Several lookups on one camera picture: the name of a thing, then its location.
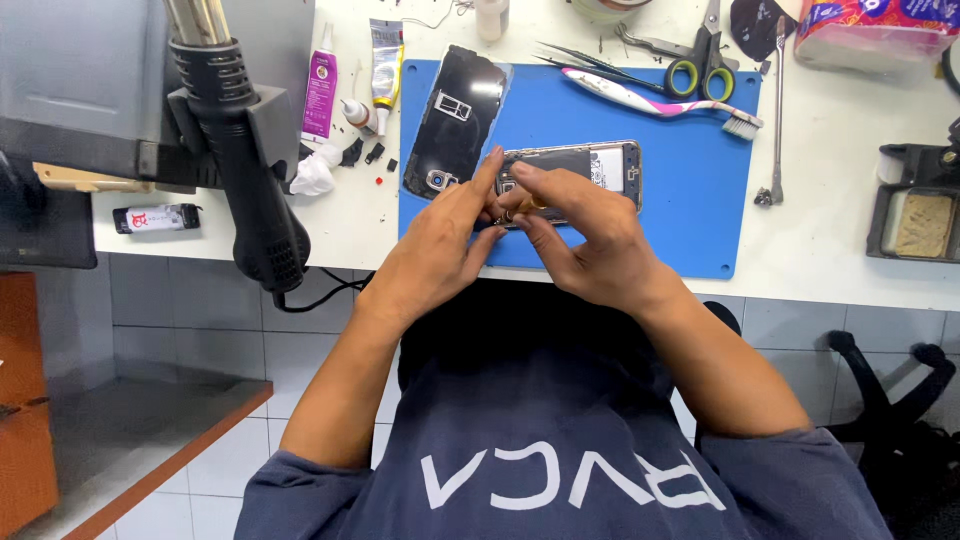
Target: adhesive tube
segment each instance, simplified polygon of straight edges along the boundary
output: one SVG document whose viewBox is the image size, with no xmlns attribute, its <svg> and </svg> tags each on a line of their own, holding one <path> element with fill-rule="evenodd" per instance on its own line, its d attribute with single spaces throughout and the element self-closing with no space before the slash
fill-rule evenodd
<svg viewBox="0 0 960 540">
<path fill-rule="evenodd" d="M 333 96 L 337 91 L 337 57 L 333 55 L 332 41 L 333 25 L 324 24 L 324 40 L 310 60 L 300 131 L 302 138 L 314 142 L 326 142 L 330 137 Z"/>
<path fill-rule="evenodd" d="M 387 116 L 400 92 L 400 64 L 403 62 L 403 23 L 370 19 L 373 38 L 373 107 L 376 109 L 376 134 L 387 134 Z"/>
</svg>

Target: white bottle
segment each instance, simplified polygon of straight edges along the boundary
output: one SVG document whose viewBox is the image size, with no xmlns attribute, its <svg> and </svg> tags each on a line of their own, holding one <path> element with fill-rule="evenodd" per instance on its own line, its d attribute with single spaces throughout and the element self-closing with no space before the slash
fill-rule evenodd
<svg viewBox="0 0 960 540">
<path fill-rule="evenodd" d="M 484 41 L 497 41 L 510 22 L 510 0 L 474 0 L 477 35 Z"/>
<path fill-rule="evenodd" d="M 366 105 L 355 99 L 342 99 L 344 116 L 351 126 L 365 136 L 376 135 L 376 114 L 370 114 Z"/>
</svg>

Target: phone back cover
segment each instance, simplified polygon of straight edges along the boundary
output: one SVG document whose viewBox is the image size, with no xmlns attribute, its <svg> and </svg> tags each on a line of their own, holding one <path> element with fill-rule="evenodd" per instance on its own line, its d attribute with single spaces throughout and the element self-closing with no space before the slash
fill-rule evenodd
<svg viewBox="0 0 960 540">
<path fill-rule="evenodd" d="M 460 183 L 473 177 L 512 75 L 509 64 L 448 47 L 403 171 L 411 193 L 427 199 L 440 193 L 427 183 L 430 171 L 444 171 Z M 437 109 L 438 98 L 443 110 Z"/>
</svg>

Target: blue silicone repair mat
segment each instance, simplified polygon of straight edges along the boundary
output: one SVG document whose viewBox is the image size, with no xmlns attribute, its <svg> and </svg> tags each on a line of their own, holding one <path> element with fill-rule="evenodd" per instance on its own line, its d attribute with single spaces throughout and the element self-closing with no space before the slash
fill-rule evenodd
<svg viewBox="0 0 960 540">
<path fill-rule="evenodd" d="M 439 61 L 403 63 L 398 171 L 401 178 L 439 68 Z M 643 160 L 643 208 L 638 219 L 654 251 L 684 277 L 726 280 L 733 276 L 752 143 L 721 129 L 730 117 L 728 113 L 697 110 L 674 118 L 658 118 L 595 96 L 553 66 L 514 64 L 514 70 L 513 82 L 483 155 L 495 143 L 515 150 L 634 139 L 640 144 Z M 662 69 L 627 71 L 647 81 L 663 80 Z M 644 97 L 665 101 L 654 92 L 630 88 Z M 756 114 L 759 91 L 759 74 L 739 72 L 729 103 Z M 767 136 L 771 128 L 768 124 L 757 136 Z M 427 203 L 407 191 L 401 182 L 401 236 Z M 558 231 L 567 245 L 584 241 L 571 227 L 562 226 Z M 543 267 L 520 231 L 503 237 L 487 264 Z"/>
</svg>

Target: hand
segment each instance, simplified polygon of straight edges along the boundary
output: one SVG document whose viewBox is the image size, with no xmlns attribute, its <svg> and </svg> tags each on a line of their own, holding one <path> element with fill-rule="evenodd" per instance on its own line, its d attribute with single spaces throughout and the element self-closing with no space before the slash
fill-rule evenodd
<svg viewBox="0 0 960 540">
<path fill-rule="evenodd" d="M 497 145 L 471 182 L 451 185 L 437 195 L 357 297 L 357 309 L 399 323 L 396 330 L 402 333 L 473 283 L 493 244 L 507 233 L 488 227 L 469 243 L 502 165 L 503 148 Z"/>
<path fill-rule="evenodd" d="M 563 211 L 587 241 L 566 247 L 557 230 L 534 213 L 514 223 L 527 234 L 550 277 L 561 290 L 634 317 L 673 287 L 659 287 L 676 274 L 654 255 L 636 221 L 633 201 L 563 169 L 543 171 L 518 161 L 511 169 L 517 186 L 488 205 L 490 215 L 516 209 L 530 194 Z"/>
</svg>

